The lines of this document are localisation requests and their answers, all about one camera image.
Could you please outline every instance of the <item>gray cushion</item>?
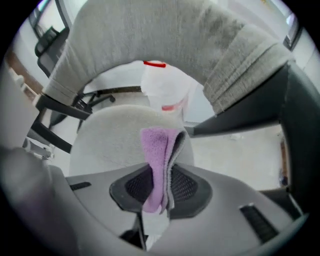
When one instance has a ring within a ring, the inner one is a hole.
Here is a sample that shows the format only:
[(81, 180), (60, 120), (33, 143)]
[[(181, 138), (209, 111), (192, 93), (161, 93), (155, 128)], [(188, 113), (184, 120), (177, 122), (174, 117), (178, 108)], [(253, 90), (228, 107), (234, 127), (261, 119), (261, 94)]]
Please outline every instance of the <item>gray cushion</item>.
[[(145, 162), (140, 130), (153, 126), (183, 129), (182, 122), (145, 106), (111, 106), (95, 112), (83, 123), (72, 146), (70, 175), (106, 172)], [(189, 136), (176, 162), (194, 165)]]

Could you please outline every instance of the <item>white plastic bag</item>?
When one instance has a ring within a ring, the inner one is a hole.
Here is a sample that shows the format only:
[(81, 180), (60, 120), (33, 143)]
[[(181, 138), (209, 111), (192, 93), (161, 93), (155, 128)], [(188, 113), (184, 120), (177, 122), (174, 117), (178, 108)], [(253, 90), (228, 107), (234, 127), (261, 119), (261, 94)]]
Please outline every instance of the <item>white plastic bag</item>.
[(148, 97), (151, 108), (183, 119), (198, 84), (174, 66), (147, 64), (141, 79), (141, 91)]

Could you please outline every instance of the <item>mesh panel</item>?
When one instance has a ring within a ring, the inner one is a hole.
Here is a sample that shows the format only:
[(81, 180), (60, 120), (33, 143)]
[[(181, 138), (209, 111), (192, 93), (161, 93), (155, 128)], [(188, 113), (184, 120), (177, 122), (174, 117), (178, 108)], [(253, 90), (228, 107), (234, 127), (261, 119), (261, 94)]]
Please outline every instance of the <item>mesh panel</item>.
[(174, 202), (179, 203), (192, 198), (197, 192), (198, 184), (177, 169), (171, 172), (171, 191)]
[(125, 184), (126, 192), (140, 203), (144, 203), (154, 188), (152, 171), (144, 171)]

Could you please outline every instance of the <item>white wall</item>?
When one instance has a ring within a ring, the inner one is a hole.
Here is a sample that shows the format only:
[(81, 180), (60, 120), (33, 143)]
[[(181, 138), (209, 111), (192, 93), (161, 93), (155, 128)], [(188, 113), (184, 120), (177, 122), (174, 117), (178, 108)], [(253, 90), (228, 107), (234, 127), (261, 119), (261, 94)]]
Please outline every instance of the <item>white wall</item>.
[(58, 32), (65, 28), (55, 0), (51, 0), (48, 3), (39, 20), (38, 25), (43, 29), (44, 32), (47, 31), (50, 27), (53, 27)]
[(37, 42), (38, 39), (30, 25), (30, 22), (26, 19), (13, 39), (13, 52), (30, 75), (33, 76), (43, 87), (46, 87), (49, 79), (37, 64), (38, 57), (35, 54), (35, 46)]
[(69, 15), (70, 21), (73, 23), (75, 18), (87, 0), (63, 0), (65, 9)]
[(298, 43), (293, 49), (296, 64), (304, 70), (320, 92), (320, 55), (308, 32), (303, 29)]

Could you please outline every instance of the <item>gray towel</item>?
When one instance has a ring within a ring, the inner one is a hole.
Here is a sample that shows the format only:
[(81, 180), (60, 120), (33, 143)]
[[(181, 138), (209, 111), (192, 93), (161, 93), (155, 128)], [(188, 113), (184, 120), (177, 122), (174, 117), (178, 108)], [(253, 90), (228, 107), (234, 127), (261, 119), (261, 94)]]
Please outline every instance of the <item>gray towel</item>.
[(204, 85), (219, 114), (292, 59), (281, 42), (210, 0), (88, 0), (44, 93), (70, 105), (100, 73), (159, 60)]

